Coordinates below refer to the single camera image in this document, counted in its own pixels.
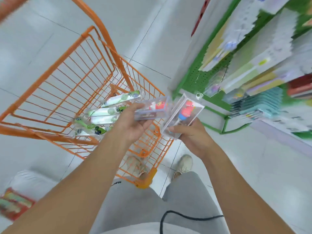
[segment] person's right arm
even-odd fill
[[[192,126],[178,125],[170,130],[182,133],[180,139],[205,164],[231,234],[294,234],[244,180],[199,119]]]

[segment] hand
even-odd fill
[[[169,130],[181,133],[180,140],[200,159],[203,159],[209,148],[216,144],[198,118],[195,118],[191,126],[177,125],[169,127]]]
[[[135,121],[135,110],[144,106],[141,103],[134,103],[126,108],[115,122],[111,133],[118,135],[118,139],[125,140],[128,146],[136,142],[144,131],[152,124],[153,120]]]

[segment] person's right hand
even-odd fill
[[[198,118],[195,118],[191,126],[177,125],[169,127],[169,130],[181,133],[179,139],[200,159],[203,159],[209,148],[215,144]]]

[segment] person's left arm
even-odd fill
[[[87,159],[2,234],[89,233],[127,149],[152,123],[134,121],[142,106],[125,109]]]

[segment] pink cartoon character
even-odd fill
[[[183,121],[189,116],[191,116],[192,111],[195,106],[191,100],[186,101],[185,105],[181,108],[178,118]]]
[[[164,109],[165,107],[165,102],[158,102],[158,103],[155,103],[155,102],[152,102],[152,105],[150,105],[149,109],[150,110],[159,110],[159,109]]]

